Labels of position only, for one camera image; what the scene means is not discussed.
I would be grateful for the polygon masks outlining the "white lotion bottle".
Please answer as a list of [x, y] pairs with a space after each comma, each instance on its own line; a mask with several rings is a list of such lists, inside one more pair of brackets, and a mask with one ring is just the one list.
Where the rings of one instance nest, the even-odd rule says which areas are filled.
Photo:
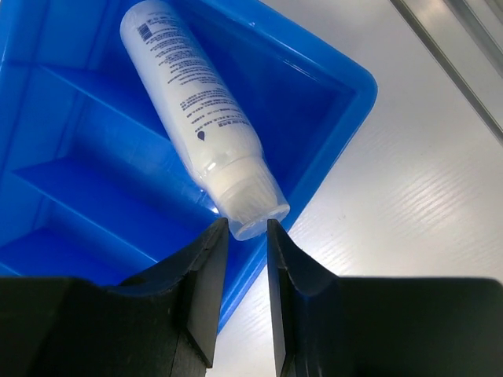
[[119, 33], [174, 149], [234, 238], [249, 240], [268, 220], [284, 219], [290, 206], [259, 136], [174, 8], [139, 2]]

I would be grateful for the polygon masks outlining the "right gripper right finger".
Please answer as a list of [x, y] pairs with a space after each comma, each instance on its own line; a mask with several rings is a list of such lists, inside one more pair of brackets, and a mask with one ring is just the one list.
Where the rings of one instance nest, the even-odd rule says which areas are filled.
[[498, 281], [337, 276], [275, 220], [267, 243], [277, 375], [501, 375]]

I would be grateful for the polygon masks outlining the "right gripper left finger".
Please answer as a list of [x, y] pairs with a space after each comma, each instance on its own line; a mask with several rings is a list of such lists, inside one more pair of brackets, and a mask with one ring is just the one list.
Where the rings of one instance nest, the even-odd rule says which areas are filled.
[[203, 376], [212, 367], [229, 224], [125, 279], [1, 281], [4, 376]]

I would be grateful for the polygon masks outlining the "blue plastic organizer bin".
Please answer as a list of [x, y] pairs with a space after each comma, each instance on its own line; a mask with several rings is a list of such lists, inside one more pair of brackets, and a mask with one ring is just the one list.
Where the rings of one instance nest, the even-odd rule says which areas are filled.
[[[258, 1], [176, 1], [254, 126], [290, 228], [372, 109], [372, 75]], [[1, 272], [116, 284], [218, 215], [119, 36], [129, 1], [1, 4]]]

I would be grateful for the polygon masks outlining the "aluminium rail right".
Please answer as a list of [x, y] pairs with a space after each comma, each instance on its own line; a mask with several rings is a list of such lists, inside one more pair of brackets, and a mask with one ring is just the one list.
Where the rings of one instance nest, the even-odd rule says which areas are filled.
[[502, 142], [502, 2], [391, 4]]

